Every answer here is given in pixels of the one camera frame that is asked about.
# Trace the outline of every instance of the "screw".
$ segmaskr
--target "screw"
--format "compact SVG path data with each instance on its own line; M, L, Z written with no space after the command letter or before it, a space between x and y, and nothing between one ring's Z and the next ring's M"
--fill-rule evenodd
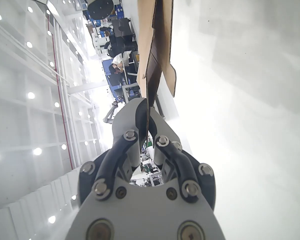
M88 173L89 175L91 175L94 172L95 167L96 165L93 161L88 161L82 165L80 172Z
M210 175L211 177L213 176L213 169L206 163L201 163L199 165L199 173L201 176L203 175Z
M123 137L127 141L133 141L136 139L135 132L133 129L126 131L125 134L123 135Z
M166 142L167 142L167 138L166 138L165 136L161 136L161 137L159 138L159 143L160 143L161 145L165 145Z
M182 145L178 141L172 141L172 144L180 151L182 151Z
M95 187L94 187L94 191L96 192L97 195L102 196L104 195L104 193L107 190L107 185L105 183L98 183Z
M134 137L134 131L128 131L127 132L127 138L128 139L131 139L131 138L133 138Z
M118 199L123 199L127 195L127 189L125 187L119 187L115 191L115 195Z
M198 188L195 184L191 183L191 184L188 184L186 186L186 191L187 193L190 195L190 196L197 196L198 195Z
M166 191L167 197L169 200L173 201L177 198L178 194L177 191L175 190L175 188L168 188Z
M201 233L200 231L192 226L186 225L181 232L181 240L201 240Z

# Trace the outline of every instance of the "cardboard box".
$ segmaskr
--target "cardboard box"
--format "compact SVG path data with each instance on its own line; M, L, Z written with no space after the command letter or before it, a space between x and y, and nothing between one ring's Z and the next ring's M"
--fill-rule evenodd
M152 106L163 72L175 94L176 72L170 64L173 0L138 0L140 62L137 82L142 97Z

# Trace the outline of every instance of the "bolt head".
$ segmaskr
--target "bolt head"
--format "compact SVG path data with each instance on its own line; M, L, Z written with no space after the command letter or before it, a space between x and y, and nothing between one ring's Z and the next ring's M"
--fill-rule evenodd
M188 184L185 189L190 196L198 195L199 190L198 190L197 186L194 184Z
M134 137L134 131L127 131L126 135L128 139L131 139Z
M164 145L166 142L167 142L166 137L161 136L161 137L159 138L159 143L160 143L161 145Z
M107 190L107 185L105 183L98 183L94 191L96 192L97 195L103 195Z

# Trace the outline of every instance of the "red pipe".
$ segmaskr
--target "red pipe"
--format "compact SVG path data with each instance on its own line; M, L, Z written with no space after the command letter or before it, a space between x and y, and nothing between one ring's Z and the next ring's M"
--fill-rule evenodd
M50 18L49 18L49 15L48 15L48 31L49 31L49 22L50 22ZM55 53L55 50L54 50L53 34L52 34L52 47L53 47L54 67L55 67L54 70L55 70L55 72L57 72L56 53ZM67 135L67 131L66 131L66 123L65 123L65 118L63 116L63 108L62 108L62 102L61 102L61 95L60 95L60 87L59 87L59 77L58 77L58 74L56 74L56 84L58 85L58 93L59 93L59 101L60 101L60 108L61 108L61 115L62 115L62 121L63 121L64 134L65 134L65 141L67 143L67 148L68 148L68 154L69 154L71 169L73 170L72 160L71 160L70 150L69 150L69 144L68 144L68 135Z

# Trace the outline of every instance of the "person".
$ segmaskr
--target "person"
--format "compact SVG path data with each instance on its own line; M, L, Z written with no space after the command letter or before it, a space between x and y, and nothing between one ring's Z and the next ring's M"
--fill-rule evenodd
M129 58L130 58L130 51L125 51L123 53L123 57L122 54L118 54L116 55L112 62L111 65L109 66L109 71L111 72L111 74L118 74L121 73L123 78L125 78L125 74L124 74L124 69L126 71L126 75L127 78L130 80L130 83L135 83L137 82L137 77L134 75L129 75L129 73L136 73L134 64L132 63L131 65L129 64Z

